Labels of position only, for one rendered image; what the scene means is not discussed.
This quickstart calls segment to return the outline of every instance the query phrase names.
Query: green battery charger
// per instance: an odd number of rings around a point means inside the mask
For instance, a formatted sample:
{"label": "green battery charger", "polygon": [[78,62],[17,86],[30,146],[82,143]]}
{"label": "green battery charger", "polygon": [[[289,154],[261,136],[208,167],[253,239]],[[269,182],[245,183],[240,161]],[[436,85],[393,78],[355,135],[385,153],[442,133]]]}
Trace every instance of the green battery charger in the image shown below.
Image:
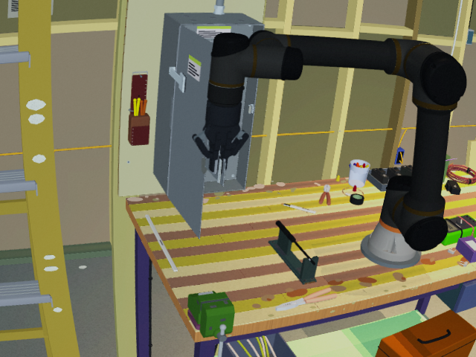
{"label": "green battery charger", "polygon": [[205,337],[216,337],[220,325],[226,325],[225,334],[233,331],[235,307],[225,292],[200,292],[188,295],[188,309],[200,325],[200,333]]}
{"label": "green battery charger", "polygon": [[473,234],[473,227],[476,221],[469,215],[447,218],[448,234],[445,240],[441,242],[443,245],[457,243],[460,238],[470,237]]}

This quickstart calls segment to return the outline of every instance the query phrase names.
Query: purple box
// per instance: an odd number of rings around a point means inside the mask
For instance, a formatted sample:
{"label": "purple box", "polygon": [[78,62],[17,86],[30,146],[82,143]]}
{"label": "purple box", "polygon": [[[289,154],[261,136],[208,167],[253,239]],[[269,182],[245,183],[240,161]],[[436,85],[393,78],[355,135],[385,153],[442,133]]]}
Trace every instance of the purple box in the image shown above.
{"label": "purple box", "polygon": [[456,244],[456,250],[470,263],[476,262],[476,240],[473,236],[460,238]]}

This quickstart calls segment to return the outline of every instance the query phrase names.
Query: workbench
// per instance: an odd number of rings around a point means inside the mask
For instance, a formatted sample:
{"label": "workbench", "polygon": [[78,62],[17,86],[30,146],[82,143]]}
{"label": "workbench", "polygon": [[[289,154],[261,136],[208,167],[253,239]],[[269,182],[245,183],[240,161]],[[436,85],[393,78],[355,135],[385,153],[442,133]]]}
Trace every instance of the workbench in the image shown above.
{"label": "workbench", "polygon": [[[424,314],[432,295],[476,279],[474,264],[460,266],[461,254],[448,252],[456,244],[424,251],[420,262],[410,268],[385,268],[365,258],[360,244],[379,221],[385,192],[366,182],[360,189],[364,204],[352,205],[343,192],[350,188],[346,180],[256,185],[244,191],[205,194],[201,239],[165,194],[127,199],[126,209],[135,226],[138,357],[149,356],[151,345],[152,264],[195,341],[195,357],[214,356],[218,340],[203,338],[190,321],[189,294],[226,292],[235,308],[234,328],[227,335],[228,341],[236,341],[412,300],[417,300],[416,309]],[[331,186],[330,206],[318,202],[325,184]],[[476,185],[460,186],[461,194],[452,196],[442,185],[445,218],[464,214],[476,217]],[[288,208],[283,203],[315,210],[316,214]],[[177,272],[171,269],[146,214],[173,258]],[[303,285],[268,243],[279,234],[277,220],[310,257],[319,257],[316,283]],[[292,251],[301,261],[305,257],[294,244]],[[326,287],[331,287],[337,298],[281,312],[275,310],[277,305]]]}

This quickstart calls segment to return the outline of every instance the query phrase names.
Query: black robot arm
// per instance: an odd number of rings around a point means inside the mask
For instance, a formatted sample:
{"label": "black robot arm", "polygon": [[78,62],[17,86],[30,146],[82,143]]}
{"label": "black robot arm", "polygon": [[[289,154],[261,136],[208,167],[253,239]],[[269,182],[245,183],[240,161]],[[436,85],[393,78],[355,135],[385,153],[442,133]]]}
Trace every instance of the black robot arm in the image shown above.
{"label": "black robot arm", "polygon": [[210,150],[193,136],[208,158],[218,150],[222,158],[224,152],[236,155],[249,136],[237,145],[246,77],[297,80],[304,65],[319,65],[379,69],[410,80],[418,110],[413,175],[390,180],[380,222],[400,231],[416,251],[430,250],[445,239],[441,176],[449,119],[466,90],[465,71],[453,56],[427,42],[407,39],[380,42],[277,35],[266,30],[250,38],[221,33],[213,41],[211,55],[204,128]]}

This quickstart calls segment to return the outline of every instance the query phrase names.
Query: white paint splatter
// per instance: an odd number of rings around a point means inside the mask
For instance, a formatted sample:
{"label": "white paint splatter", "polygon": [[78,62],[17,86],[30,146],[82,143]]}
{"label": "white paint splatter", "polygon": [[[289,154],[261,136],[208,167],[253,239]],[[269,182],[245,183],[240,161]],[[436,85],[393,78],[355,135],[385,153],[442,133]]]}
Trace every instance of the white paint splatter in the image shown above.
{"label": "white paint splatter", "polygon": [[27,103],[27,108],[34,111],[45,108],[45,106],[46,106],[46,103],[40,99],[33,99]]}
{"label": "white paint splatter", "polygon": [[32,124],[40,124],[44,121],[45,117],[41,114],[33,114],[30,115],[28,121]]}
{"label": "white paint splatter", "polygon": [[33,157],[33,162],[36,162],[37,164],[41,164],[42,162],[45,162],[46,157],[44,155],[35,155]]}

